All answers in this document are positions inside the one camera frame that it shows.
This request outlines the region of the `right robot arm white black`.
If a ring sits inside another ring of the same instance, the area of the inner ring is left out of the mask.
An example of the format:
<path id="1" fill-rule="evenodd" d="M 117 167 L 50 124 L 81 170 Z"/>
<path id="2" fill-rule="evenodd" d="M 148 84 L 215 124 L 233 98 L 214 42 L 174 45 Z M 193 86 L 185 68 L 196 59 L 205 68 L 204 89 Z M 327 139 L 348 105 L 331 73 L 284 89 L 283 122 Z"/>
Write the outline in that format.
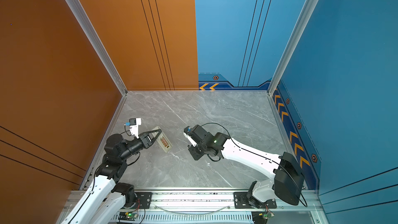
<path id="1" fill-rule="evenodd" d="M 279 199 L 287 204 L 307 206 L 302 190 L 305 176 L 294 155 L 267 153 L 242 144 L 229 133 L 212 135 L 203 125 L 186 127 L 184 136 L 189 140 L 188 150 L 195 161 L 207 156 L 211 161 L 233 160 L 266 176 L 254 181 L 245 199 L 254 208 L 266 208 L 267 203 Z"/>

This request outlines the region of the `beige remote control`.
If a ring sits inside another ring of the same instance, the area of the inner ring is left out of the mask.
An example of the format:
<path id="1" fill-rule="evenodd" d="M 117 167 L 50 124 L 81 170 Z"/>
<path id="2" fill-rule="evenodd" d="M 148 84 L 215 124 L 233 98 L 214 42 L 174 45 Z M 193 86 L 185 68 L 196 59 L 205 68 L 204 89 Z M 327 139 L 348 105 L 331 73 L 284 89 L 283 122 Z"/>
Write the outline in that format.
<path id="1" fill-rule="evenodd" d="M 156 126 L 153 130 L 155 130 L 155 129 L 161 129 L 161 128 L 159 126 Z M 162 133 L 160 134 L 159 138 L 156 141 L 158 142 L 158 144 L 160 145 L 160 147 L 163 149 L 163 151 L 165 153 L 170 152 L 170 150 L 172 149 L 172 144 L 171 144 L 170 140 L 167 138 L 167 136 L 165 135 L 163 130 L 162 130 Z"/>

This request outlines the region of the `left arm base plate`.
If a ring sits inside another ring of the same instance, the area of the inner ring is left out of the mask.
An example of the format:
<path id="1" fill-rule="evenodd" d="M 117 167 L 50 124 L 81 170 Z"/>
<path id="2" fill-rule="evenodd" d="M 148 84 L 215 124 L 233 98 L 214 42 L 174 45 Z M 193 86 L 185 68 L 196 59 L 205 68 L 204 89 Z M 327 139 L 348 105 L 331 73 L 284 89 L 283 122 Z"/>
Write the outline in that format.
<path id="1" fill-rule="evenodd" d="M 152 192 L 136 192 L 135 200 L 132 203 L 126 203 L 123 207 L 130 211 L 136 209 L 150 209 Z"/>

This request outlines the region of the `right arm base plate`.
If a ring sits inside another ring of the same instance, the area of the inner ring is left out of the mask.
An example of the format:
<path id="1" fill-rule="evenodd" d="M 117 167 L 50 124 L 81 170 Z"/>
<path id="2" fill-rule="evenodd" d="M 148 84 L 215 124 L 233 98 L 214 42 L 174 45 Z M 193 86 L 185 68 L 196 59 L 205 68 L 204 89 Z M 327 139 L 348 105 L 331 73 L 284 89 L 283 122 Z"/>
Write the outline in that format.
<path id="1" fill-rule="evenodd" d="M 248 197 L 247 192 L 234 192 L 234 206 L 236 209 L 257 208 L 257 209 L 276 209 L 277 204 L 274 199 L 260 202 L 254 197 Z"/>

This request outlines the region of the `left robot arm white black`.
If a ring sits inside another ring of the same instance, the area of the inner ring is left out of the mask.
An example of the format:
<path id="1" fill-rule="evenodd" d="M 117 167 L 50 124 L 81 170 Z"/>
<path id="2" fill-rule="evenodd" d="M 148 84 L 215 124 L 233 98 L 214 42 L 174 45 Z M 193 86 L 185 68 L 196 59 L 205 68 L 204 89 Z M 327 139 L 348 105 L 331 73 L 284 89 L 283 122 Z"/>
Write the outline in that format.
<path id="1" fill-rule="evenodd" d="M 94 172 L 91 185 L 79 202 L 62 220 L 63 224 L 107 224 L 123 207 L 137 203 L 134 186 L 120 179 L 129 164 L 127 159 L 148 149 L 162 134 L 162 130 L 143 132 L 132 140 L 122 134 L 108 137 L 102 164 Z"/>

